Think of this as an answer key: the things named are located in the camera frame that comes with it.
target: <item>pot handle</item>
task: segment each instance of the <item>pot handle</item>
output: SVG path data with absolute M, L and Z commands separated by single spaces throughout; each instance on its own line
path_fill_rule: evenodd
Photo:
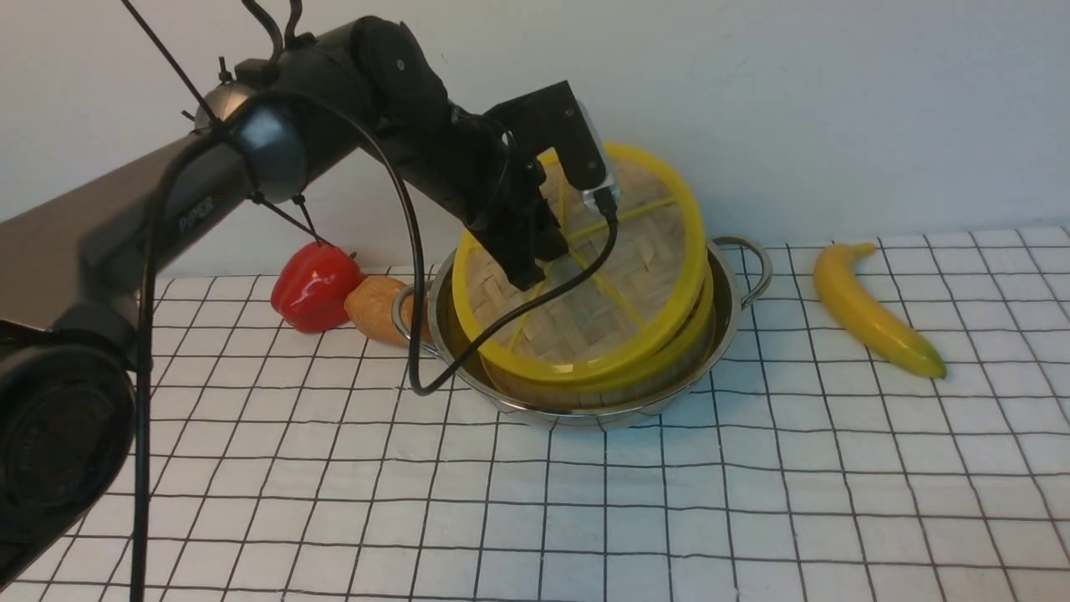
M 401 306 L 404 305 L 406 297 L 412 295 L 412 284 L 402 288 L 397 296 L 394 297 L 394 306 L 391 308 L 391 321 L 394 323 L 394 330 L 398 331 L 398 335 L 406 341 L 412 341 L 412 335 L 409 333 L 409 327 L 404 325 L 404 321 L 401 320 Z M 433 345 L 421 341 L 419 349 L 431 357 L 442 359 L 442 354 Z
M 769 282 L 773 281 L 773 260 L 769 258 L 769 253 L 765 251 L 765 248 L 761 244 L 750 240 L 745 236 L 717 236 L 714 238 L 714 244 L 720 246 L 722 244 L 737 244 L 754 254 L 758 254 L 758 261 L 762 264 L 762 277 L 758 278 L 758 285 L 750 289 L 750 292 L 744 295 L 739 303 L 739 307 L 746 310 L 751 304 L 754 303 L 762 294 L 765 293 L 766 289 L 769 288 Z

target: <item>toy red pepper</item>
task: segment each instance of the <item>toy red pepper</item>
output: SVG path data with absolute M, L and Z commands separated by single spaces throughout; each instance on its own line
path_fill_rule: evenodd
M 361 266 L 342 249 L 310 242 L 282 268 L 271 307 L 299 333 L 323 333 L 349 320 L 346 296 L 362 281 Z

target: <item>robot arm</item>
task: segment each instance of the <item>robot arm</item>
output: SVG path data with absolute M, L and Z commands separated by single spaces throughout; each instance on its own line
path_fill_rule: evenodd
M 277 60 L 240 63 L 208 95 L 230 136 L 183 163 L 156 232 L 160 267 L 250 195 L 285 201 L 368 150 L 324 106 L 373 132 L 401 176 L 460 219 L 521 289 L 544 278 L 536 259 L 567 250 L 539 192 L 540 152 L 557 151 L 592 204 L 595 191 L 618 194 L 567 82 L 473 114 L 449 101 L 403 25 L 365 17 L 288 46 Z M 175 159 L 211 141 L 208 113 L 196 121 L 189 135 L 0 222 L 0 589 L 96 501 L 129 450 L 126 371 L 147 370 L 134 357 L 132 294 L 146 212 Z
M 403 24 L 364 17 L 302 35 L 277 61 L 239 63 L 235 78 L 207 99 L 226 121 L 265 91 L 312 96 L 367 124 L 401 176 L 460 219 L 520 289 L 542 279 L 536 259 L 566 251 L 539 191 L 546 174 L 536 156 L 554 148 L 585 197 L 614 185 L 567 82 L 470 113 L 448 99 Z M 179 175 L 159 233 L 160 266 L 255 190 L 269 202 L 288 200 L 353 150 L 367 150 L 348 123 L 309 103 L 258 105 L 227 121 L 233 144 L 210 149 Z M 129 357 L 146 206 L 170 160 L 204 135 L 208 115 L 195 124 L 188 136 L 0 223 L 0 337 L 88 333 Z

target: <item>steel pot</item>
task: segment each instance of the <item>steel pot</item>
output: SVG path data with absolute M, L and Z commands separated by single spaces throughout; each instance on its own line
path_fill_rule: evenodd
M 749 249 L 758 256 L 762 264 L 762 275 L 758 284 L 743 296 L 740 296 L 739 288 L 736 284 L 735 274 L 729 271 L 724 253 L 718 246 L 722 244 L 736 244 Z M 630 427 L 655 417 L 673 400 L 686 393 L 721 359 L 739 327 L 743 310 L 765 292 L 773 279 L 773 263 L 768 253 L 749 238 L 742 236 L 716 237 L 707 244 L 707 257 L 709 268 L 714 275 L 714 320 L 709 325 L 709 328 L 715 329 L 713 344 L 705 360 L 696 370 L 661 391 L 605 407 L 550 408 L 517 400 L 499 391 L 488 379 L 478 357 L 465 362 L 457 371 L 457 375 L 473 389 L 483 393 L 501 413 L 530 425 L 551 429 L 563 427 L 606 431 Z M 447 365 L 452 364 L 470 343 L 454 312 L 453 294 L 450 293 L 453 260 L 454 257 L 450 254 L 439 268 L 428 295 L 427 314 L 434 344 L 423 343 L 421 345 L 426 354 L 440 358 Z M 409 339 L 410 335 L 401 321 L 401 305 L 410 294 L 412 294 L 412 285 L 407 287 L 398 294 L 393 308 L 394 327 L 406 339 Z

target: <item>yellow banana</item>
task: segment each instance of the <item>yellow banana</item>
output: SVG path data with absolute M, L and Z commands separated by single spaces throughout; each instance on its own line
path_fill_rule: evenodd
M 882 358 L 918 376 L 944 379 L 947 367 L 932 344 L 878 304 L 855 278 L 855 260 L 875 250 L 872 243 L 825 248 L 813 267 L 821 303 L 840 326 Z

